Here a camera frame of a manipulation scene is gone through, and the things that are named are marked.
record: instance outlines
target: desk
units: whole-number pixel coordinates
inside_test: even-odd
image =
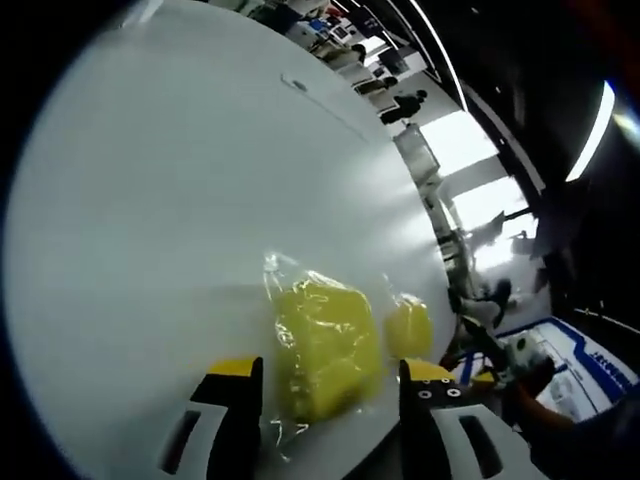
[[[262,354],[269,370],[267,249],[354,285],[374,309],[383,272],[422,297],[433,360],[453,335],[433,228],[371,105],[233,12],[166,1],[146,24],[101,34],[52,93],[10,195],[9,339],[82,476],[132,478],[135,463],[165,478],[145,443],[164,428],[159,412],[184,411],[219,358]],[[309,432],[281,478],[346,474],[397,421],[396,395],[381,420]],[[146,440],[124,449],[132,434]]]

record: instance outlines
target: yellow sponge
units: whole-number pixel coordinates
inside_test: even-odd
[[[431,351],[433,326],[427,307],[416,297],[398,297],[398,307],[385,319],[385,335],[391,356],[424,357]]]
[[[273,302],[278,396],[287,416],[305,423],[325,420],[377,390],[382,358],[362,293],[305,281]]]

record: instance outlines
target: ceiling light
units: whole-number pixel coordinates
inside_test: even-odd
[[[456,89],[458,90],[458,95],[460,96],[460,104],[462,105],[462,108],[464,110],[469,110],[468,107],[467,107],[467,101],[465,100],[464,94],[462,93],[462,86],[460,85],[460,81],[458,80],[458,76],[456,75],[456,71],[453,69],[453,64],[451,63],[451,59],[449,58],[449,54],[444,49],[444,45],[442,44],[442,41],[440,41],[440,37],[438,37],[438,34],[436,33],[435,28],[433,28],[433,25],[431,25],[431,22],[427,18],[427,15],[424,13],[424,11],[420,7],[420,5],[418,5],[418,2],[416,2],[416,0],[409,0],[409,1],[411,2],[411,5],[413,5],[413,8],[415,8],[416,11],[418,12],[418,15],[420,15],[420,17],[422,17],[422,20],[424,21],[425,25],[427,26],[427,28],[431,32],[431,35],[433,35],[433,38],[436,41],[436,44],[438,45],[438,48],[440,48],[440,51],[442,52],[442,56],[444,57],[444,61],[447,64],[447,67],[449,68],[449,71],[451,72],[451,77],[453,78],[453,83],[456,84]]]
[[[611,112],[613,112],[613,104],[615,103],[615,100],[616,96],[613,93],[613,89],[607,82],[604,82],[602,100],[600,100],[600,109],[598,110],[596,121],[593,123],[593,128],[591,129],[587,143],[584,144],[582,153],[567,176],[567,182],[575,180],[582,175],[584,169],[589,165],[591,157],[593,157],[593,154],[595,153],[596,148],[598,148],[604,132],[607,129],[609,119],[611,118]]]

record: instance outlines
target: fluorescent light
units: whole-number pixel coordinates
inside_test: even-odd
[[[591,157],[593,157],[593,154],[595,153],[596,148],[598,148],[604,132],[607,129],[607,125],[609,124],[609,119],[611,118],[611,113],[613,112],[613,104],[615,103],[615,101],[616,96],[613,93],[613,89],[607,82],[604,82],[604,88],[602,89],[602,100],[600,100],[600,109],[598,110],[596,121],[593,123],[593,128],[591,129],[589,138],[587,138],[587,143],[584,144],[582,153],[578,157],[578,160],[567,176],[567,182],[575,180],[580,175],[582,175],[584,169],[587,168],[587,165],[589,165]]]
[[[340,2],[336,1],[336,0],[331,0],[331,3],[339,6],[341,9],[343,9],[345,12],[349,13],[349,10],[347,10],[347,7],[345,7],[344,5],[342,5]]]
[[[411,5],[413,5],[413,8],[415,8],[416,11],[418,12],[418,15],[420,15],[420,17],[422,17],[422,20],[424,21],[425,25],[427,26],[427,28],[431,32],[431,35],[433,35],[433,38],[436,41],[436,44],[438,45],[438,48],[440,48],[440,51],[442,52],[442,56],[444,57],[444,61],[447,64],[447,67],[449,68],[449,71],[451,72],[451,76],[453,77],[453,83],[456,84],[456,89],[458,90],[458,95],[460,95],[460,103],[462,104],[462,108],[464,110],[469,110],[467,108],[467,101],[465,100],[464,94],[462,93],[462,86],[460,85],[460,81],[458,80],[458,75],[456,75],[456,71],[453,69],[453,64],[451,63],[451,59],[449,58],[449,54],[444,49],[444,45],[440,41],[440,37],[438,37],[438,34],[436,33],[435,28],[433,28],[433,25],[431,25],[431,22],[427,18],[427,15],[424,13],[424,11],[420,7],[420,5],[418,5],[418,2],[416,2],[416,0],[409,0],[409,1],[411,2]]]
[[[405,29],[407,29],[407,30],[409,30],[411,32],[411,35],[413,35],[413,39],[420,46],[420,49],[422,50],[422,54],[427,58],[427,60],[429,60],[429,64],[431,65],[431,68],[433,69],[435,77],[437,77],[437,80],[440,82],[441,81],[440,80],[440,74],[438,74],[438,71],[436,70],[436,66],[433,63],[433,60],[431,60],[431,56],[429,55],[429,52],[427,51],[427,49],[425,48],[424,44],[422,43],[422,40],[420,40],[420,37],[418,37],[418,34],[411,27],[411,24],[407,21],[407,19],[404,17],[402,12],[396,6],[396,4],[393,3],[390,0],[387,0],[387,3],[389,5],[391,5],[391,8],[393,8],[395,10],[396,15],[398,15],[398,17],[400,17],[402,19],[402,23],[404,24]]]
[[[420,132],[440,164],[442,177],[498,153],[475,118],[463,110],[427,123]]]

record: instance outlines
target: window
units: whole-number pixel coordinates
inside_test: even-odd
[[[453,199],[462,228],[473,230],[504,210],[506,215],[528,207],[518,182],[502,177],[464,192]]]
[[[458,195],[453,203],[467,231],[490,222],[502,211],[509,215],[528,207],[522,190],[511,177],[499,178]],[[510,261],[514,255],[513,237],[525,232],[527,238],[535,238],[537,226],[538,220],[530,213],[505,221],[500,236],[476,250],[476,269],[485,271]]]
[[[366,48],[367,52],[373,52],[376,48],[380,48],[381,46],[386,44],[384,40],[382,40],[380,37],[376,37],[375,35],[370,38],[365,38],[358,43]]]
[[[368,67],[369,65],[375,63],[378,61],[378,58],[380,57],[380,54],[382,52],[386,52],[387,50],[389,50],[391,47],[387,46],[386,48],[383,48],[382,50],[380,50],[379,52],[367,57],[364,59],[364,66]]]
[[[440,164],[441,176],[451,175],[498,153],[478,122],[462,110],[420,128]]]

